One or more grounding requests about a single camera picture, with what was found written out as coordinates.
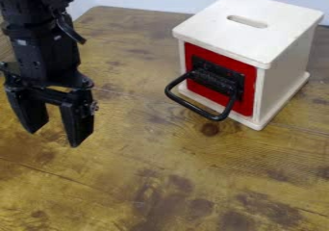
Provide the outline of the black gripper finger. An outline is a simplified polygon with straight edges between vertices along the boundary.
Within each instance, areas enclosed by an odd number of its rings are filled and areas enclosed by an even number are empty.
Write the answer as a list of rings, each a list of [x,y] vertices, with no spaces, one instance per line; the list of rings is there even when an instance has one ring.
[[[69,142],[78,147],[94,132],[97,101],[90,91],[71,91],[61,104],[61,115]]]

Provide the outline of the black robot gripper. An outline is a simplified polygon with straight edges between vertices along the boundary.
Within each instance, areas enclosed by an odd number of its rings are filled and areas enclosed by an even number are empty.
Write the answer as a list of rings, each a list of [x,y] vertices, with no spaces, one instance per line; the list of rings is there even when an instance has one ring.
[[[6,93],[23,128],[34,134],[49,122],[45,101],[35,95],[89,98],[93,81],[81,74],[79,46],[67,8],[74,0],[0,0],[2,30],[17,61],[5,64]]]

